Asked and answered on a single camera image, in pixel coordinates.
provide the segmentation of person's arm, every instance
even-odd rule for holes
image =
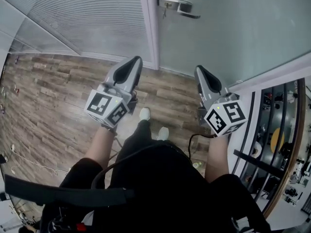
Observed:
[[[26,224],[25,227],[34,233],[37,231],[33,226],[30,226],[29,224]]]
[[[85,157],[96,161],[103,169],[107,168],[114,137],[114,133],[104,127],[100,127]]]
[[[211,183],[220,176],[229,173],[227,150],[227,135],[211,138],[205,168],[205,179],[207,182]]]

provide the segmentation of metal railing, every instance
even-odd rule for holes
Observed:
[[[268,202],[265,206],[265,208],[263,209],[263,214],[264,216],[267,218],[268,215],[271,213],[271,211],[273,210],[273,208],[275,207],[277,201],[280,199],[281,195],[283,194],[283,191],[285,189],[289,174],[292,172],[293,168],[294,168],[294,164],[296,162],[296,158],[299,152],[299,148],[300,148],[300,142],[301,142],[301,138],[302,138],[302,133],[303,133],[303,126],[304,126],[304,118],[305,118],[305,99],[306,99],[306,90],[305,90],[305,82],[304,79],[300,79],[297,81],[297,90],[298,90],[298,98],[297,98],[297,110],[296,110],[296,122],[295,122],[295,128],[294,128],[294,137],[293,137],[293,142],[294,142],[294,147],[291,150],[291,152],[289,153],[289,157],[287,160],[287,163],[285,165],[284,169],[278,168],[274,166],[274,161],[276,158],[276,155],[278,153],[279,148],[281,147],[281,142],[282,142],[282,136],[283,136],[283,132],[284,132],[284,128],[285,128],[285,119],[286,119],[286,111],[287,111],[287,84],[283,85],[283,109],[282,109],[282,118],[281,118],[281,123],[280,123],[280,129],[279,129],[279,134],[277,137],[277,141],[276,141],[276,147],[275,147],[275,151],[273,154],[273,157],[270,161],[270,163],[266,163],[264,161],[262,161],[263,158],[263,150],[265,148],[265,146],[268,144],[268,139],[269,139],[269,132],[271,129],[271,125],[272,125],[272,120],[273,120],[273,116],[274,116],[274,101],[275,101],[275,95],[274,95],[274,88],[272,87],[272,99],[271,99],[271,108],[270,108],[270,113],[269,113],[269,119],[268,119],[268,124],[267,124],[267,129],[266,129],[266,134],[263,136],[263,141],[262,141],[262,152],[260,154],[260,156],[258,158],[254,158],[251,156],[252,152],[253,152],[253,148],[260,130],[260,122],[261,122],[261,115],[263,112],[263,100],[264,100],[264,91],[262,91],[261,94],[261,101],[260,101],[260,109],[259,109],[259,115],[258,115],[258,120],[257,120],[257,126],[256,126],[256,131],[255,131],[255,135],[252,141],[252,145],[250,148],[250,152],[249,154],[244,154],[243,153],[243,149],[244,149],[244,145],[242,144],[241,150],[235,150],[234,154],[238,157],[236,164],[233,168],[233,174],[235,173],[237,166],[239,164],[240,159],[245,160],[245,165],[243,167],[242,173],[240,175],[240,179],[243,179],[243,177],[245,176],[246,173],[246,169],[248,167],[249,164],[254,165],[256,168],[253,171],[253,174],[251,175],[251,180],[249,180],[247,188],[248,190],[251,189],[251,186],[254,182],[254,179],[257,176],[257,173],[259,171],[259,169],[263,170],[266,172],[265,178],[264,178],[264,182],[261,184],[261,187],[256,191],[256,195],[254,200],[257,201],[258,198],[261,196],[269,178],[271,176],[275,176],[279,179],[279,182],[277,182],[276,186],[274,187],[274,189],[272,189],[269,193],[268,196]],[[251,118],[251,112],[253,111],[253,107],[254,103],[252,100],[252,104],[251,104],[251,110],[250,110],[250,116],[249,118]],[[245,143],[246,138],[248,137],[248,130],[246,131],[246,134],[244,136],[244,140],[243,143]]]

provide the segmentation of wood laminate flooring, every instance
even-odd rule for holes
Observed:
[[[0,152],[9,156],[2,171],[15,177],[41,184],[58,186],[65,173],[36,166],[11,154],[54,169],[68,171],[90,146],[99,124],[83,108],[92,88],[104,80],[114,62],[84,57],[23,54],[10,55],[1,82],[6,96],[0,95],[5,114],[0,115]],[[195,80],[188,77],[143,68],[136,88],[138,104],[134,114],[118,125],[118,139],[123,144],[135,130],[139,112],[151,109],[153,139],[162,126],[170,131],[169,140],[188,154],[189,138],[194,133],[209,133],[198,125],[196,109],[200,98]],[[192,161],[201,162],[204,173],[208,139],[194,137]],[[111,155],[120,150],[115,141]],[[109,184],[111,172],[106,176]],[[40,217],[42,207],[13,198],[16,208],[28,218]]]

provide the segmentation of white wall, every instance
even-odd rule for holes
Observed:
[[[257,205],[261,210],[263,210],[267,202],[268,200],[259,197]],[[267,218],[267,222],[270,224],[271,230],[283,230],[303,224],[308,218],[308,215],[300,209],[301,207],[294,207],[285,200],[280,199]]]
[[[2,229],[0,229],[0,233],[18,233],[19,228],[15,228],[9,231],[3,231]]]
[[[1,192],[4,192],[4,181],[0,169],[0,193]],[[8,227],[10,225],[15,226],[19,224],[20,219],[12,208],[13,204],[11,200],[0,201],[0,225],[5,224],[4,226]],[[18,228],[7,231],[6,233],[17,233],[17,232]]]
[[[0,73],[12,41],[24,21],[25,16],[0,0]]]

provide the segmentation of white sneaker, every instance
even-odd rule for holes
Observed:
[[[142,108],[139,114],[139,119],[142,120],[149,120],[150,119],[150,109],[149,108]]]
[[[159,131],[159,135],[157,136],[157,139],[165,141],[169,139],[169,134],[170,134],[169,129],[166,127],[162,127]]]

